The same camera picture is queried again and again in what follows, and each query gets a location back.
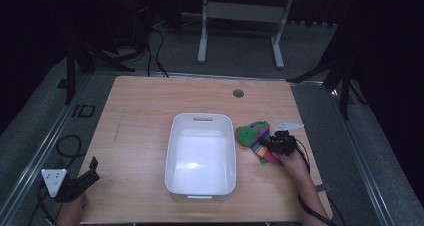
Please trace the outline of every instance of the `bin handle cutout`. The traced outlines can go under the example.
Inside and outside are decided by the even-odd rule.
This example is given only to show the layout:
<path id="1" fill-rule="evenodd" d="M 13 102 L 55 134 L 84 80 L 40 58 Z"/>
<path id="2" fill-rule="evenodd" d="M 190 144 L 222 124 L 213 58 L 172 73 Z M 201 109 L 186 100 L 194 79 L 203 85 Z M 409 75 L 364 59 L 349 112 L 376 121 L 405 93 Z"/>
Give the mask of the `bin handle cutout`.
<path id="1" fill-rule="evenodd" d="M 189 199 L 212 199 L 212 196 L 187 196 Z"/>
<path id="2" fill-rule="evenodd" d="M 206 121 L 206 122 L 211 122 L 211 121 L 213 121 L 213 118 L 201 118 L 201 117 L 196 117 L 196 118 L 193 118 L 193 121 Z"/>

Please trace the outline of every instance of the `wooden table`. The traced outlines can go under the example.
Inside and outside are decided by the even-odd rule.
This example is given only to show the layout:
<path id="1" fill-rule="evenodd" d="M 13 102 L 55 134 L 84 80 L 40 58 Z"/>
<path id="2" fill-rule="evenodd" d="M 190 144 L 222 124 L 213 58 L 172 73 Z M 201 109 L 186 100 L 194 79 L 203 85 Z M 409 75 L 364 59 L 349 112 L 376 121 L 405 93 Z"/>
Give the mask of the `wooden table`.
<path id="1" fill-rule="evenodd" d="M 233 95 L 244 92 L 242 98 Z M 99 161 L 87 190 L 83 223 L 299 221 L 297 192 L 283 167 L 261 165 L 237 143 L 237 183 L 224 202 L 176 201 L 164 183 L 169 134 L 179 113 L 229 116 L 233 126 L 266 120 L 302 122 L 288 83 L 218 78 L 118 77 L 82 169 Z M 290 131 L 307 148 L 315 184 L 321 178 L 303 128 Z M 326 194 L 320 193 L 332 215 Z"/>

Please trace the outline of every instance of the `gray carpet floor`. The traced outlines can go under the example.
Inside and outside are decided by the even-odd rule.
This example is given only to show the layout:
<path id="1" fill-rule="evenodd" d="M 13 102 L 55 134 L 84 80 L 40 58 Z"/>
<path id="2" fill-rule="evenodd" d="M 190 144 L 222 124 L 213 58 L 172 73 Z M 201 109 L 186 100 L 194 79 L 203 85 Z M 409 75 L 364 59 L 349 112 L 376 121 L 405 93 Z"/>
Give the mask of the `gray carpet floor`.
<path id="1" fill-rule="evenodd" d="M 187 24 L 181 32 L 173 31 L 165 24 L 155 28 L 164 36 L 159 60 L 171 76 L 193 74 L 254 79 L 286 79 L 314 68 L 336 29 L 325 25 L 288 25 L 280 43 L 285 67 L 279 70 L 275 68 L 269 40 L 275 30 L 274 25 L 255 31 L 228 32 L 211 24 L 204 64 L 197 63 L 198 23 Z M 161 36 L 152 33 L 152 50 L 157 50 L 160 42 Z M 129 51 L 128 48 L 120 48 L 121 53 Z M 49 143 L 46 139 L 55 142 L 58 138 L 76 134 L 82 140 L 81 151 L 87 150 L 115 77 L 147 74 L 147 57 L 127 63 L 136 69 L 134 73 L 108 67 L 99 67 L 94 75 L 78 73 L 78 93 L 71 105 L 64 106 L 66 91 L 56 88 L 56 85 L 66 77 L 65 65 L 62 61 L 52 68 L 24 109 L 0 136 L 0 200 L 3 205 L 16 192 L 17 182 L 22 179 L 22 172 L 28 170 L 33 155 L 42 145 Z M 161 76 L 155 64 L 152 64 L 151 70 L 152 74 Z M 372 111 L 351 96 L 348 108 L 350 121 L 342 119 L 337 109 L 338 98 L 315 83 L 322 82 L 326 74 L 314 76 L 310 82 L 293 85 L 292 88 L 323 182 L 332 188 L 328 195 L 340 209 L 347 225 L 422 225 L 422 206 L 407 183 Z M 93 117 L 73 117 L 72 112 L 78 104 L 95 106 Z M 63 123 L 52 131 L 58 122 Z M 70 154 L 75 152 L 75 145 L 72 139 L 62 143 L 64 150 Z M 358 162 L 358 152 L 366 162 L 365 169 Z M 54 148 L 48 150 L 43 167 L 54 166 L 59 158 Z M 71 176 L 77 175 L 81 163 L 82 158 L 76 160 L 70 170 Z M 364 172 L 371 173 L 377 190 L 369 187 L 367 180 L 370 177 Z M 9 225 L 28 223 L 36 206 L 39 181 L 40 177 L 36 177 L 31 182 L 32 186 L 22 191 L 16 212 L 10 215 Z M 379 196 L 384 200 L 383 204 L 375 205 L 373 199 Z M 46 204 L 52 209 L 49 199 Z M 379 207 L 383 207 L 388 215 L 381 216 Z M 333 221 L 341 225 L 334 208 L 333 212 Z M 38 211 L 33 225 L 47 225 L 43 217 Z"/>

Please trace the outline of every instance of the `white table leg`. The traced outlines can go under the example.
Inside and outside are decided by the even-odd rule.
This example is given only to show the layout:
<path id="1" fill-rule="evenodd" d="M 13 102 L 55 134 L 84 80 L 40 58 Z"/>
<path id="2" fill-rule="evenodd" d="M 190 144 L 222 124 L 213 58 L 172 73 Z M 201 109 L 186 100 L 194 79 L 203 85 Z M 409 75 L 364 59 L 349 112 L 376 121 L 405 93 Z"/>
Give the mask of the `white table leg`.
<path id="1" fill-rule="evenodd" d="M 272 51 L 274 52 L 275 66 L 278 69 L 282 69 L 284 67 L 283 57 L 281 56 L 281 49 L 280 49 L 279 43 L 280 43 L 281 35 L 283 34 L 284 26 L 286 25 L 286 22 L 287 22 L 287 17 L 289 16 L 292 2 L 293 0 L 287 0 L 283 13 L 281 15 L 281 20 L 279 22 L 278 32 L 275 36 L 271 37 L 271 46 L 272 46 Z"/>

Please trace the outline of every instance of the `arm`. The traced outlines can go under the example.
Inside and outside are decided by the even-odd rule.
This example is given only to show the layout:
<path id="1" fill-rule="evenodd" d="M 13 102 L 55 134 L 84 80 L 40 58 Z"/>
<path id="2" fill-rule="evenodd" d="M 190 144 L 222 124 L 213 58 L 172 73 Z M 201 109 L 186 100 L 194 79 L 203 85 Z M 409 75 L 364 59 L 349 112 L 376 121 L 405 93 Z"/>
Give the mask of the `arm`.
<path id="1" fill-rule="evenodd" d="M 297 150 L 293 151 L 290 156 L 276 153 L 273 154 L 284 163 L 287 172 L 293 178 L 299 191 L 299 195 L 305 204 L 315 212 L 328 219 L 328 215 L 324 210 L 324 206 L 321 203 L 321 200 L 315 189 L 314 182 L 312 181 L 312 178 L 308 172 L 308 168 L 303 161 L 302 155 Z M 308 214 L 304 210 L 302 210 L 302 223 L 305 226 L 327 225 L 314 216 Z"/>
<path id="2" fill-rule="evenodd" d="M 82 193 L 72 202 L 56 203 L 56 225 L 57 226 L 77 226 L 82 219 L 82 208 L 87 203 L 87 196 Z"/>

